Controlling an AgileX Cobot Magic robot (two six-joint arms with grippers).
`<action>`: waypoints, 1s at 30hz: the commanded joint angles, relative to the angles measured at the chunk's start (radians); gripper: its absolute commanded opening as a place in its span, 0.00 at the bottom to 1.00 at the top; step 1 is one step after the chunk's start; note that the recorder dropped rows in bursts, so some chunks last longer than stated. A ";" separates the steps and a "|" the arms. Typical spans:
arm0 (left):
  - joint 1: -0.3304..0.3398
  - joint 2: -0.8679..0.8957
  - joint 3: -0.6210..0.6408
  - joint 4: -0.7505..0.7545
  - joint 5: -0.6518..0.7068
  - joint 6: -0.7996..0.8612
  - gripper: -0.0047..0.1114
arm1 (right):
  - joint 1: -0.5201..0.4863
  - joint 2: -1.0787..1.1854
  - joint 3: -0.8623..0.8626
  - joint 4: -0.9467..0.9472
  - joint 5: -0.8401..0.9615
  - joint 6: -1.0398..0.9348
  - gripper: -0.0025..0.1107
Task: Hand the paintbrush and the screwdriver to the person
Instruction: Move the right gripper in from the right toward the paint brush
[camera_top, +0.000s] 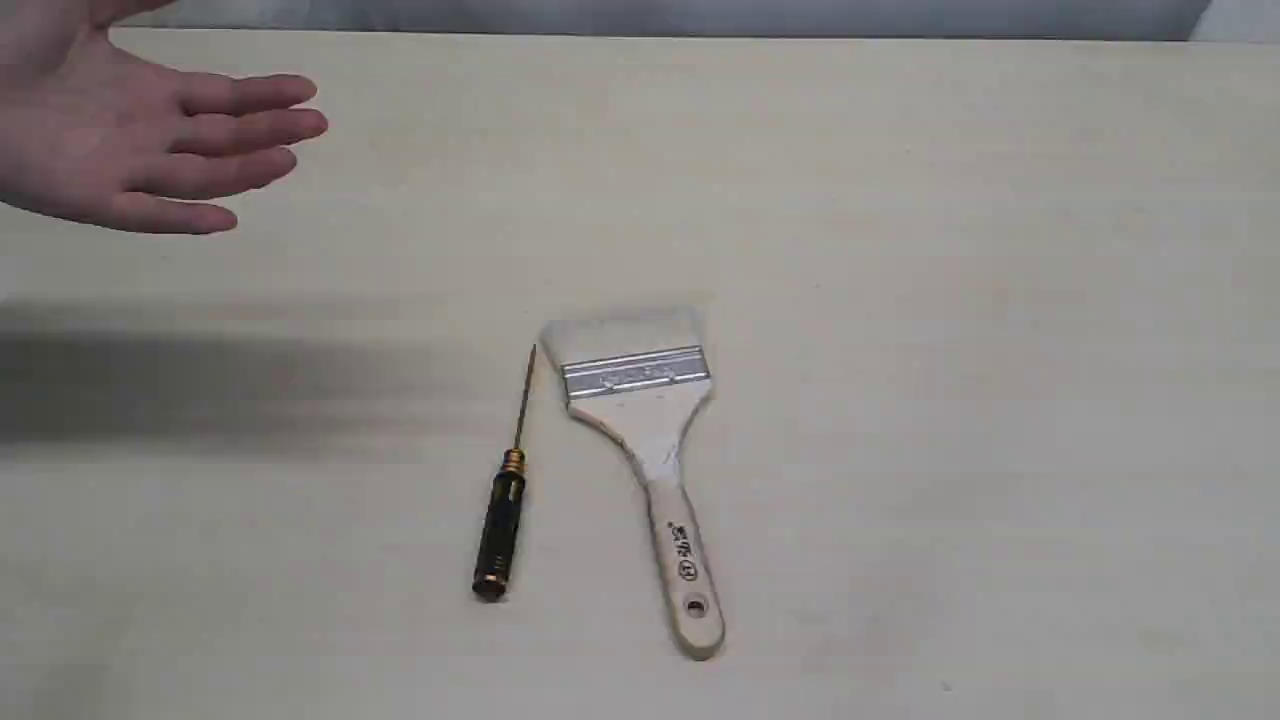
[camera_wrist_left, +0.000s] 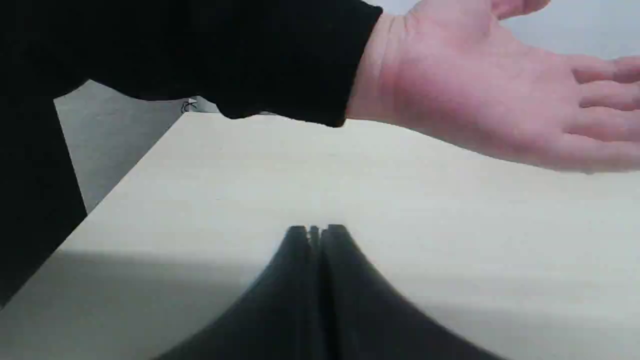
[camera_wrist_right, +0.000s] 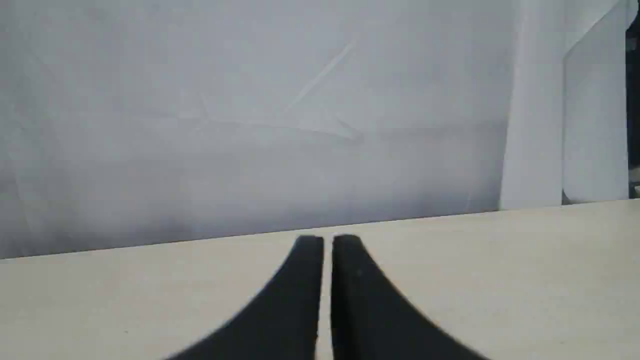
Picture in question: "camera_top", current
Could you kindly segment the open human hand palm up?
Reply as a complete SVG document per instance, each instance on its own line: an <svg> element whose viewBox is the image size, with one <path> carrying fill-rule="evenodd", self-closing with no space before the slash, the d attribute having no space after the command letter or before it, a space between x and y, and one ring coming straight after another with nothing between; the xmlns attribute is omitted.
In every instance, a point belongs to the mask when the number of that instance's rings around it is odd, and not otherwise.
<svg viewBox="0 0 1280 720"><path fill-rule="evenodd" d="M42 217L140 234L215 234L221 205L287 177L323 136L317 86L296 74L179 70L111 28L157 1L5 1L1 196Z"/></svg>

